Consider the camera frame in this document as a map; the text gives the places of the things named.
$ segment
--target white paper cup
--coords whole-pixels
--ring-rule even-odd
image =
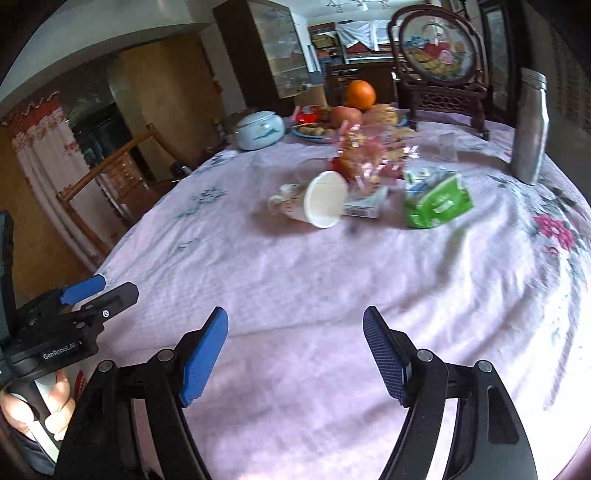
[[[279,195],[269,198],[268,206],[273,215],[283,213],[294,220],[328,228],[337,224],[343,214],[347,193],[345,179],[329,170],[318,175],[308,186],[282,185]]]

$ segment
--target orange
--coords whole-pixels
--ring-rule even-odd
[[[347,104],[359,110],[367,110],[375,103],[375,90],[365,80],[354,80],[347,87]]]

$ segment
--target snack bag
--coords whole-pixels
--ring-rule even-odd
[[[411,228],[447,223],[473,207],[459,173],[437,168],[405,172],[404,212]]]
[[[395,127],[399,121],[398,110],[387,103],[374,105],[363,114],[364,125],[388,124]]]
[[[291,116],[295,124],[315,124],[330,121],[330,107],[321,105],[296,106]]]
[[[402,129],[383,124],[354,125],[337,143],[339,156],[333,168],[353,183],[361,196],[370,195],[381,178],[402,178],[402,165],[418,158],[417,148],[407,146]]]

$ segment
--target table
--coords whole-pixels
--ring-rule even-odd
[[[446,225],[408,229],[401,191],[378,220],[343,218],[321,231],[272,217],[266,200],[294,181],[295,165],[334,154],[288,135],[206,162],[99,270],[109,287],[136,283],[140,298],[105,324],[94,365],[145,361],[215,306],[228,312],[229,339],[186,411],[214,479],[379,477],[405,411],[363,338],[372,304],[446,362],[495,365],[541,480],[553,479],[583,440],[591,426],[583,380],[591,368],[589,205],[550,160],[538,186],[513,179],[509,127],[491,124],[484,142],[469,128],[419,125],[414,166],[438,163],[440,134],[453,131],[460,147],[459,162],[446,167],[461,172],[475,207]],[[430,479],[441,478],[447,459],[453,405],[446,412]]]

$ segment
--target white curtain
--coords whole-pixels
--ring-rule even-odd
[[[370,50],[379,50],[379,46],[390,43],[388,24],[390,20],[372,20],[369,22],[349,22],[336,24],[336,32],[345,48],[361,42]],[[395,28],[394,40],[398,39],[398,28]]]
[[[104,260],[103,255],[72,222],[56,194],[75,184],[89,168],[80,153],[56,95],[13,114],[5,123],[12,146],[27,180],[66,244],[91,271]],[[121,237],[124,227],[95,182],[86,186],[72,206],[88,226],[109,246]]]
[[[375,50],[375,42],[369,22],[337,23],[336,32],[345,48],[352,47],[356,43],[361,42],[370,50]]]
[[[375,33],[375,42],[378,45],[390,43],[390,37],[388,36],[388,24],[390,20],[374,20],[372,21],[372,28]]]

